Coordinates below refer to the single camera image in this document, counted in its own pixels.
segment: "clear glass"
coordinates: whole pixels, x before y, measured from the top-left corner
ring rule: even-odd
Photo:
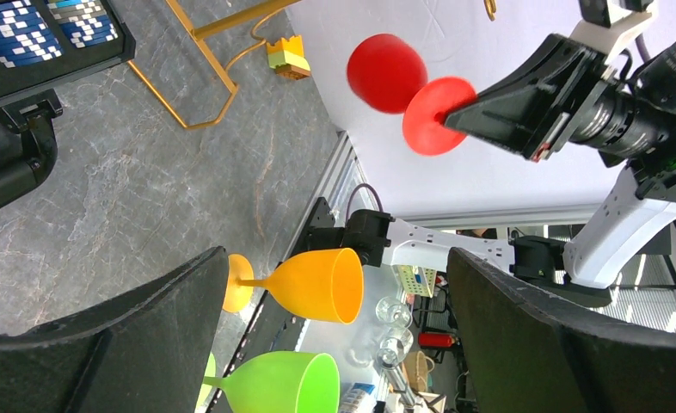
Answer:
[[[393,297],[384,297],[376,304],[376,317],[392,329],[407,329],[411,325],[411,310]]]
[[[381,337],[376,357],[384,366],[397,366],[404,361],[412,344],[414,344],[414,336],[411,331],[391,329]]]

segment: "marble surface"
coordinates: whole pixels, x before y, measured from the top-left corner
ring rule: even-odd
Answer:
[[[227,96],[164,2],[114,0],[136,62],[190,122]],[[196,25],[256,0],[183,0]],[[251,23],[209,39],[225,62]],[[292,34],[284,14],[262,34]],[[235,65],[242,90],[224,122],[182,130],[121,65],[57,88],[59,160],[36,191],[0,210],[0,334],[82,310],[223,245],[264,277],[286,253],[337,137],[311,79],[275,76],[263,50]],[[18,138],[0,127],[0,159]],[[231,357],[251,308],[223,314],[216,356]]]

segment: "gold wire stand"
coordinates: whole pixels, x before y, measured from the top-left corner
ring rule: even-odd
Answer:
[[[236,13],[234,15],[225,17],[224,19],[217,20],[213,23],[207,24],[204,27],[195,28],[194,24],[191,23],[191,20],[188,18],[188,16],[186,16],[186,12],[184,12],[183,8],[181,7],[181,5],[178,3],[177,0],[165,0],[166,4],[174,11],[176,17],[178,17],[179,22],[181,22],[181,25],[186,29],[189,36],[191,36],[191,39],[194,41],[194,43],[196,43],[196,46],[199,48],[199,50],[201,50],[201,53],[204,54],[206,61],[209,62],[209,65],[212,66],[214,71],[217,73],[219,78],[224,83],[224,86],[226,86],[226,89],[229,90],[230,93],[229,98],[226,100],[226,103],[222,107],[222,110],[219,111],[219,115],[217,115],[217,117],[214,118],[213,120],[197,123],[195,125],[187,125],[186,121],[184,121],[184,119],[178,114],[178,112],[176,112],[174,107],[171,106],[171,104],[166,100],[166,98],[163,97],[161,92],[159,92],[158,89],[156,89],[156,87],[153,86],[153,83],[148,79],[148,77],[143,73],[143,71],[141,71],[138,68],[138,66],[135,63],[133,63],[132,60],[128,62],[128,65],[131,66],[133,72],[135,72],[135,74],[138,75],[138,77],[140,77],[140,80],[142,80],[143,83],[145,83],[145,86],[151,92],[153,92],[153,95],[156,96],[158,101],[160,101],[161,104],[166,108],[166,110],[169,111],[171,116],[173,116],[174,119],[176,119],[176,121],[179,123],[179,125],[181,125],[181,127],[186,129],[187,131],[193,131],[196,129],[217,125],[224,118],[224,115],[226,114],[227,110],[229,110],[229,107],[234,102],[234,98],[237,96],[237,92],[239,91],[239,84],[235,83],[229,77],[229,69],[231,69],[231,67],[239,59],[246,56],[247,53],[252,52],[259,47],[262,47],[265,45],[265,43],[267,43],[265,38],[257,35],[257,30],[263,24],[265,24],[267,20],[272,18],[274,15],[278,14],[280,11],[282,11],[285,7],[289,6],[290,4],[294,4],[299,1],[300,0],[268,0],[264,3],[257,4],[256,6],[251,7],[249,9],[240,11],[239,13]],[[261,15],[264,15],[264,17],[261,20],[259,20],[254,27],[252,27],[252,31],[250,32],[252,38],[257,40],[257,42],[254,45],[242,50],[234,58],[232,58],[229,61],[229,63],[226,64],[226,66],[223,67],[217,60],[216,56],[214,56],[214,53],[212,53],[211,49],[209,49],[209,46],[206,45],[205,39],[211,35],[222,32],[228,28],[233,28],[242,23],[253,20]]]

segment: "white board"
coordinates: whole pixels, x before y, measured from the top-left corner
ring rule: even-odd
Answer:
[[[393,33],[424,58],[430,79],[460,76],[478,91],[523,63],[550,33],[570,34],[581,19],[573,0],[497,0],[490,22],[483,0],[304,0],[288,9],[331,119],[348,131],[367,181],[387,211],[399,216],[475,213],[601,202],[617,170],[596,151],[567,145],[550,161],[531,163],[467,139],[440,157],[405,144],[401,116],[378,113],[349,89],[353,49],[377,33]],[[676,40],[676,0],[648,32],[650,52]]]

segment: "stack of poker chips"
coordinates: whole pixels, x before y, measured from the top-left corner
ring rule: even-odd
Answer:
[[[0,62],[6,67],[33,65],[62,56],[57,38],[31,0],[0,3]]]
[[[118,38],[99,0],[49,0],[47,6],[65,36],[79,49]]]

